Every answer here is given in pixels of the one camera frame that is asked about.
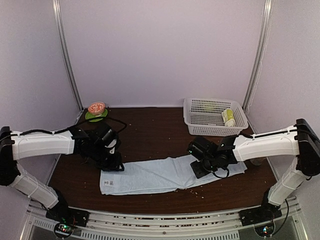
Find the light blue towel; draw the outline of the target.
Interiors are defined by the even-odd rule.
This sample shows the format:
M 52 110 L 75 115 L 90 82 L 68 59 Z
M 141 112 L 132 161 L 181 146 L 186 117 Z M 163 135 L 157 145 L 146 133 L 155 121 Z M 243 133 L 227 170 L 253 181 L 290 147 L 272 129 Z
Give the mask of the light blue towel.
M 226 176 L 222 169 L 196 178 L 191 155 L 176 158 L 127 162 L 123 171 L 101 171 L 100 192 L 103 195 L 144 195 L 173 192 L 209 184 Z

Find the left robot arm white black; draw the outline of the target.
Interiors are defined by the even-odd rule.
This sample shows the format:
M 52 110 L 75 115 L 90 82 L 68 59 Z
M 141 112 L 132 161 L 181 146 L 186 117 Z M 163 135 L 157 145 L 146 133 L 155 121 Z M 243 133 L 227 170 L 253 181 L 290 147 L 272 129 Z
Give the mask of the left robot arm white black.
M 67 222 L 72 211 L 63 195 L 28 174 L 18 160 L 55 154 L 81 155 L 93 160 L 103 172 L 122 172 L 125 167 L 117 151 L 120 144 L 118 132 L 104 122 L 89 130 L 74 125 L 59 131 L 13 132 L 4 126 L 0 130 L 0 184 L 24 193 L 61 222 Z

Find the white perforated plastic basket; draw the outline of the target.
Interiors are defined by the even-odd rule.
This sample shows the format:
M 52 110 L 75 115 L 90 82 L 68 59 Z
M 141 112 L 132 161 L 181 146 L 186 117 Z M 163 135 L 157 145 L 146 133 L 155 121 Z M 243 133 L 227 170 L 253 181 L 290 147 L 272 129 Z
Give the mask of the white perforated plastic basket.
M 232 110 L 234 125 L 226 125 L 223 119 L 225 110 Z M 241 105 L 233 100 L 219 98 L 185 98 L 183 119 L 188 132 L 194 136 L 226 137 L 238 135 L 249 127 Z

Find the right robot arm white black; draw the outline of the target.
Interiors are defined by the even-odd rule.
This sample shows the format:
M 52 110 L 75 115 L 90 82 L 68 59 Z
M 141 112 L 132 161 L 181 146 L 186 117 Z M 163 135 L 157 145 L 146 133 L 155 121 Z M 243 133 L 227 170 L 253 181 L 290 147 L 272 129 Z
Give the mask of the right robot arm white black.
M 220 144 L 198 136 L 189 143 L 187 151 L 196 159 L 191 168 L 197 179 L 210 173 L 215 175 L 219 169 L 228 171 L 229 165 L 247 160 L 293 156 L 280 181 L 264 193 L 261 206 L 256 210 L 261 221 L 268 220 L 304 181 L 320 173 L 320 139 L 303 118 L 277 131 L 226 136 Z

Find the green crocodile pattern towel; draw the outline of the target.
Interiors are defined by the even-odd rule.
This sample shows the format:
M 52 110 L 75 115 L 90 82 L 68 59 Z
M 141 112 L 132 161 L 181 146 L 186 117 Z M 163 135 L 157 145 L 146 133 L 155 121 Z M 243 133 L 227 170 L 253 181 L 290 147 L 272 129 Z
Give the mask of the green crocodile pattern towel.
M 234 127 L 236 125 L 236 121 L 234 118 L 234 113 L 233 110 L 230 108 L 225 109 L 222 113 L 221 113 L 224 125 L 227 127 Z

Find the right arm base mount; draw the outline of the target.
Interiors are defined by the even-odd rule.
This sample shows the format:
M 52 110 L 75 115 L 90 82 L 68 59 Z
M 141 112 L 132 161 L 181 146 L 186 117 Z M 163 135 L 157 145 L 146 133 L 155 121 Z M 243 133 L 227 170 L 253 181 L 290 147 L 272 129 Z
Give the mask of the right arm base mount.
M 266 239 L 274 237 L 282 230 L 289 216 L 290 206 L 288 200 L 285 199 L 284 202 L 287 207 L 287 212 L 279 227 L 276 227 L 275 219 L 283 215 L 280 206 L 271 206 L 267 204 L 239 211 L 238 214 L 241 225 L 243 227 L 254 225 L 255 233 L 261 238 Z

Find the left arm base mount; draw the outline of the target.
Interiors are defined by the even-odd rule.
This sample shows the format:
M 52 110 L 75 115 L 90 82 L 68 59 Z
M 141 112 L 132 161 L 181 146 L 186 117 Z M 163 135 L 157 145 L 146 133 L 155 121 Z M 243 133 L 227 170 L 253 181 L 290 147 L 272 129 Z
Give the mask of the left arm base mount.
M 70 208 L 64 201 L 59 201 L 52 208 L 42 207 L 48 219 L 57 221 L 53 227 L 54 235 L 61 240 L 69 238 L 78 227 L 86 227 L 90 213 L 86 210 Z

